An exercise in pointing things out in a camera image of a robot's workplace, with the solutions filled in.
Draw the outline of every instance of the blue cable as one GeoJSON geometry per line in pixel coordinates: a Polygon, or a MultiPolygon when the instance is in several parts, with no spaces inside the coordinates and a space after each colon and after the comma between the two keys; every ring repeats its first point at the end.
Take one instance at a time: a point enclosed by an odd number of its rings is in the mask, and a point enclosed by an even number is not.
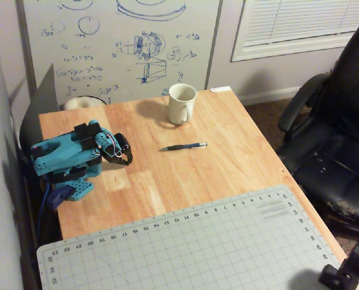
{"type": "Polygon", "coordinates": [[[40,207],[40,211],[39,211],[39,219],[37,221],[37,239],[40,239],[41,215],[42,215],[42,211],[44,209],[46,197],[48,196],[48,193],[49,193],[50,186],[51,186],[50,183],[47,182],[45,194],[44,194],[44,197],[42,199],[42,203],[41,203],[41,207],[40,207]]]}

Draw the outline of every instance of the teal robotic arm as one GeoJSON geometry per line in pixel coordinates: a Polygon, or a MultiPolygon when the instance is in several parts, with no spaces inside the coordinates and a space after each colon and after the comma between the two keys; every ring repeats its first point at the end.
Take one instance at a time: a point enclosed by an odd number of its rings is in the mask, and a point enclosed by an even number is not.
{"type": "Polygon", "coordinates": [[[37,175],[46,175],[55,188],[47,199],[48,207],[56,209],[65,199],[78,201],[89,193],[94,185],[85,179],[101,173],[102,157],[125,166],[132,162],[126,138],[120,133],[113,135],[96,120],[32,146],[31,160],[37,175]]]}

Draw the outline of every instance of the whiteboard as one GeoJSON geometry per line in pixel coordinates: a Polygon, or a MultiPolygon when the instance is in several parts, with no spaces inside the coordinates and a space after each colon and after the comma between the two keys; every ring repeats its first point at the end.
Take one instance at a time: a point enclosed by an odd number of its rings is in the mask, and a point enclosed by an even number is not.
{"type": "Polygon", "coordinates": [[[59,104],[204,89],[219,0],[24,0],[37,86],[54,64],[59,104]]]}

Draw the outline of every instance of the gray cutting mat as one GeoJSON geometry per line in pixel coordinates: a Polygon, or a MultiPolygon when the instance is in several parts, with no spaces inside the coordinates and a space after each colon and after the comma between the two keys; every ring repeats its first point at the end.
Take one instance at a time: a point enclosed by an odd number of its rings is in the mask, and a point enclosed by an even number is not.
{"type": "Polygon", "coordinates": [[[284,185],[42,246],[44,290],[326,289],[340,266],[284,185]]]}

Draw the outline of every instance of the window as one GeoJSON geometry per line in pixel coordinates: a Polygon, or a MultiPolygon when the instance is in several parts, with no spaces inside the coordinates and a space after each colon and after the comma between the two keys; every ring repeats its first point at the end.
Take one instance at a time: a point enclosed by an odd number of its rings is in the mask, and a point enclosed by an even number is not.
{"type": "Polygon", "coordinates": [[[343,47],[359,0],[245,0],[232,61],[343,47]]]}

